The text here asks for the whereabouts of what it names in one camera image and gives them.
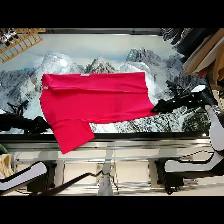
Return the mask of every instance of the snowy mountain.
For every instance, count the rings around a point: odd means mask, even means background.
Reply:
[[[70,57],[52,53],[45,55],[42,63],[35,69],[0,72],[0,108],[9,110],[7,102],[18,103],[29,100],[24,117],[35,118],[43,116],[39,97],[41,95],[41,78],[43,74],[72,74],[72,73],[114,73],[144,71],[148,96],[153,104],[159,99],[169,99],[173,93],[168,89],[166,81],[172,81],[183,88],[191,89],[205,80],[196,76],[182,75],[182,63],[179,54],[170,55],[163,59],[151,50],[132,49],[127,55],[125,63],[116,70],[109,61],[102,57],[94,59],[92,63],[81,66]],[[203,131],[208,128],[208,119],[205,114],[197,114],[186,108],[179,108],[171,114],[157,115],[124,121],[114,124],[90,124],[95,133],[131,133],[131,132],[170,132],[170,131]]]

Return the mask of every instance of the red fabric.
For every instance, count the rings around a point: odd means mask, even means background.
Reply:
[[[40,98],[63,154],[94,138],[89,123],[106,124],[156,115],[145,73],[44,74]]]

